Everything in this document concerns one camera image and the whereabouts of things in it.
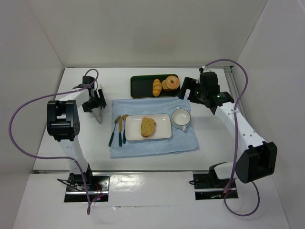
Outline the steel kitchen tongs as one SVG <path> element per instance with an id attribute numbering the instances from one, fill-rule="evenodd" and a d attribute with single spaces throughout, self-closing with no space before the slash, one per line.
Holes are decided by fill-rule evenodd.
<path id="1" fill-rule="evenodd" d="M 99 103 L 98 103 L 98 97 L 94 97 L 93 98 L 93 101 L 95 101 L 97 104 L 98 104 L 98 107 L 97 108 L 94 108 L 92 111 L 93 111 L 93 114 L 95 116 L 95 119 L 96 121 L 101 124 L 102 123 L 102 108 L 99 106 Z"/>

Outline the brown bread slice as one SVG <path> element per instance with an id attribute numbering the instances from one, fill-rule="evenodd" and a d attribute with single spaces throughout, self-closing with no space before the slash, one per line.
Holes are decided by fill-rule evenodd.
<path id="1" fill-rule="evenodd" d="M 156 122 L 152 118 L 144 117 L 141 122 L 141 136 L 150 137 L 155 132 Z"/>

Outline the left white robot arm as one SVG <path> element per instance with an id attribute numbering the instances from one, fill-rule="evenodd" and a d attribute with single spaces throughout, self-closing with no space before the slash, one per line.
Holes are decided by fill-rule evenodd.
<path id="1" fill-rule="evenodd" d="M 97 123 L 102 123 L 102 109 L 106 101 L 102 89 L 95 88 L 91 76 L 83 76 L 82 83 L 60 100 L 50 100 L 47 104 L 47 132 L 59 143 L 69 160 L 69 181 L 74 184 L 93 183 L 92 170 L 86 161 L 78 134 L 81 130 L 78 109 L 92 114 Z"/>

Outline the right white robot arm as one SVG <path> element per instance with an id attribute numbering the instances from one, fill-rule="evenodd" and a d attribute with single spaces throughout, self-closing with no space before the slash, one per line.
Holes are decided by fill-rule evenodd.
<path id="1" fill-rule="evenodd" d="M 186 90 L 190 91 L 190 102 L 209 108 L 235 138 L 233 161 L 210 167 L 217 179 L 238 179 L 246 184 L 274 173 L 277 146 L 259 136 L 238 110 L 232 96 L 221 92 L 216 73 L 200 73 L 198 80 L 186 77 L 178 93 L 180 99 Z"/>

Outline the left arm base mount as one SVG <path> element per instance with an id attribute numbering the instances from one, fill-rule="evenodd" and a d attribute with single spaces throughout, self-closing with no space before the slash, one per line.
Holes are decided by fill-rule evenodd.
<path id="1" fill-rule="evenodd" d="M 109 175 L 92 174 L 85 177 L 83 182 L 81 175 L 69 174 L 67 179 L 58 178 L 57 181 L 65 186 L 65 203 L 87 202 L 86 189 L 90 202 L 108 202 L 109 199 Z"/>

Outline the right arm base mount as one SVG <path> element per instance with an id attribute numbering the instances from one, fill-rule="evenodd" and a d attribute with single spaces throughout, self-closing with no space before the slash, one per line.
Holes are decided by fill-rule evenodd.
<path id="1" fill-rule="evenodd" d="M 193 180 L 189 181 L 189 184 L 194 187 L 195 200 L 224 199 L 225 195 L 228 199 L 239 198 L 235 182 L 228 192 L 224 193 L 224 188 L 230 179 L 219 179 L 216 175 L 215 167 L 221 164 L 210 166 L 208 172 L 193 173 Z"/>

